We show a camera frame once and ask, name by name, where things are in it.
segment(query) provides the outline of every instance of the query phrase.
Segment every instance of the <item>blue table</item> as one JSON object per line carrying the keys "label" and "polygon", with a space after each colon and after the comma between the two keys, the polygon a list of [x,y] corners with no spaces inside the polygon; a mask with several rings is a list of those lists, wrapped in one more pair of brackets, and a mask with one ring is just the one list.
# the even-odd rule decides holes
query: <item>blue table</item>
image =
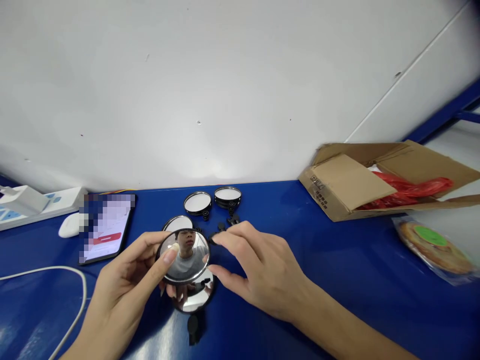
{"label": "blue table", "polygon": [[[216,186],[136,191],[128,244],[145,231],[161,230],[184,213],[193,191]],[[238,185],[237,213],[257,229],[284,237],[305,274],[366,323],[422,359],[478,359],[480,286],[453,287],[434,275],[398,239],[389,217],[331,222],[298,181]],[[193,218],[209,235],[228,212],[213,206],[208,222]],[[78,237],[62,239],[65,216],[0,232],[0,276],[66,265],[87,275],[88,296],[106,261],[77,266]],[[212,249],[212,263],[245,275],[226,250]],[[80,278],[50,270],[0,282],[0,358],[46,359],[80,306]],[[206,308],[207,330],[188,346],[188,316],[156,290],[126,359],[329,359],[291,325],[249,305],[222,285]],[[61,354],[73,342],[73,331]]]}

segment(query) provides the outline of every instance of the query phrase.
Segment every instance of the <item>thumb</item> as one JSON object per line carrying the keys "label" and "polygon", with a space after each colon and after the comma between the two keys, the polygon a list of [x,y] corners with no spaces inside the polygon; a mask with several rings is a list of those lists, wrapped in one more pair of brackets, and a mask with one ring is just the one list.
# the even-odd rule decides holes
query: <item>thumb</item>
{"label": "thumb", "polygon": [[160,281],[177,258],[179,248],[179,244],[174,243],[155,261],[143,279],[132,289],[131,292],[135,298],[147,302],[152,291],[160,284]]}

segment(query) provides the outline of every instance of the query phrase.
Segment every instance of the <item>packaged pizza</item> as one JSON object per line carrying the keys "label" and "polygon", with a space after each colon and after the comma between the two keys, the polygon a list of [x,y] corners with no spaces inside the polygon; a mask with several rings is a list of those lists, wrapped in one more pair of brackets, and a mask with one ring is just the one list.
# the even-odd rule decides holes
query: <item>packaged pizza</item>
{"label": "packaged pizza", "polygon": [[400,239],[439,277],[452,285],[470,283],[480,276],[468,254],[446,236],[411,216],[394,217]]}

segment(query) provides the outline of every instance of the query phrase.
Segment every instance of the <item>phone screen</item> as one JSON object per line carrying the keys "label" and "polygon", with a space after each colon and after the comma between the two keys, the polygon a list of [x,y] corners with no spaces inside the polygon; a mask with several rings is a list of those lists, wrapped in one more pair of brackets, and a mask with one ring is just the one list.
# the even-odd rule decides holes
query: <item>phone screen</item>
{"label": "phone screen", "polygon": [[127,225],[133,208],[134,194],[86,195],[80,213],[83,213],[83,251],[81,265],[120,253],[126,238]]}

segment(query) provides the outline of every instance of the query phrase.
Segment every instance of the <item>round mirror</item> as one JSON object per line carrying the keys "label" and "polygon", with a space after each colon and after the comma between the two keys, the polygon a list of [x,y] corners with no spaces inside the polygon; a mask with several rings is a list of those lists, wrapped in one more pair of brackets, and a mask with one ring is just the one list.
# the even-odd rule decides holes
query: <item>round mirror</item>
{"label": "round mirror", "polygon": [[242,198],[242,192],[233,186],[222,186],[215,190],[215,202],[218,206],[224,209],[228,209],[231,203],[235,206],[240,204]]}
{"label": "round mirror", "polygon": [[178,229],[186,229],[186,228],[193,228],[194,223],[192,220],[190,220],[189,217],[185,215],[179,215],[172,217],[170,220],[166,222],[166,224],[163,226],[163,231],[170,231],[174,232],[175,230]]}
{"label": "round mirror", "polygon": [[212,207],[212,198],[204,191],[196,191],[188,195],[183,207],[190,215],[202,215],[202,212]]}
{"label": "round mirror", "polygon": [[179,251],[175,261],[163,280],[167,284],[187,285],[198,279],[210,261],[210,245],[205,237],[192,228],[172,232],[156,252],[156,258],[178,243]]}
{"label": "round mirror", "polygon": [[206,269],[195,281],[175,286],[176,297],[172,297],[173,305],[183,313],[197,312],[208,303],[214,287],[214,275]]}

